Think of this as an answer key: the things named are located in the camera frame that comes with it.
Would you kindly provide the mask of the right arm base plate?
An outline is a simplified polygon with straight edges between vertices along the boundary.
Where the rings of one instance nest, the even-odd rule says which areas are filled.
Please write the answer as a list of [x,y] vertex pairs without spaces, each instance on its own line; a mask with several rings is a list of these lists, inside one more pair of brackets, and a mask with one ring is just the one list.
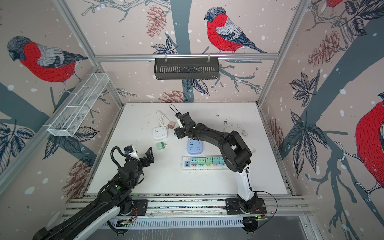
[[266,205],[263,199],[257,198],[245,202],[242,199],[225,199],[225,207],[228,215],[266,215]]

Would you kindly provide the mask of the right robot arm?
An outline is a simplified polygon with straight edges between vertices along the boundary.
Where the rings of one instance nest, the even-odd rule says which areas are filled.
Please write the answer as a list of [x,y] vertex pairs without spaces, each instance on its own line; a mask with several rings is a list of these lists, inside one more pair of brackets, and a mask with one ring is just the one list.
[[176,118],[179,123],[179,127],[175,128],[178,139],[188,137],[191,140],[207,142],[219,148],[225,165],[236,173],[240,211],[245,214],[254,211],[258,194],[253,191],[249,177],[252,152],[241,135],[236,131],[220,132],[210,129],[202,123],[196,124],[190,117],[190,113],[177,112]]

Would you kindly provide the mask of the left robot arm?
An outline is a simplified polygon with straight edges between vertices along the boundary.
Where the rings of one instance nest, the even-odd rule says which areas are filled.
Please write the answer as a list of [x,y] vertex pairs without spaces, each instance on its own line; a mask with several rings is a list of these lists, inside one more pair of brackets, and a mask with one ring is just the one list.
[[63,223],[50,230],[40,229],[33,236],[35,240],[85,240],[103,224],[124,235],[127,231],[115,228],[110,222],[112,219],[128,217],[132,224],[146,214],[148,201],[134,200],[131,193],[145,179],[143,169],[154,163],[153,149],[149,148],[144,157],[138,158],[132,146],[123,150],[115,146],[110,157],[117,173],[101,187],[96,198]]

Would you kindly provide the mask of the light green plug adapter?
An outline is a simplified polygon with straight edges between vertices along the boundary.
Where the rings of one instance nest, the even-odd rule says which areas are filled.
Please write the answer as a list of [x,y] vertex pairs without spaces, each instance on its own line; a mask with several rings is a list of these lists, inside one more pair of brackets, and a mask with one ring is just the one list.
[[211,165],[213,163],[213,158],[212,157],[206,157],[205,158],[205,164],[206,165]]

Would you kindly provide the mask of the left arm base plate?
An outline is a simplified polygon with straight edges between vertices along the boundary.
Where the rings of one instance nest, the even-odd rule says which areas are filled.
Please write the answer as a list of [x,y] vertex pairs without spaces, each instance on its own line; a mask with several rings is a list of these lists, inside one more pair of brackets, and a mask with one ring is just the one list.
[[129,200],[120,208],[120,216],[145,216],[148,200]]

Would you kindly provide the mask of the long white power strip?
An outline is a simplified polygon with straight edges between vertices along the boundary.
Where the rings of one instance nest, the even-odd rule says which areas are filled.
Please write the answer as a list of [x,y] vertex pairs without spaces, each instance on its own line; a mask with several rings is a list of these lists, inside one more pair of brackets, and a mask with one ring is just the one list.
[[229,170],[222,156],[183,156],[181,166],[185,171]]

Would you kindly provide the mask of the blue square power socket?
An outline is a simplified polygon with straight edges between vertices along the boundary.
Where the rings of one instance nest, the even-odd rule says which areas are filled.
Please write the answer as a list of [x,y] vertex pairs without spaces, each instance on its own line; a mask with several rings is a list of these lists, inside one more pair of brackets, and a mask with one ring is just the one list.
[[187,152],[190,155],[200,155],[203,152],[203,142],[198,140],[188,140]]

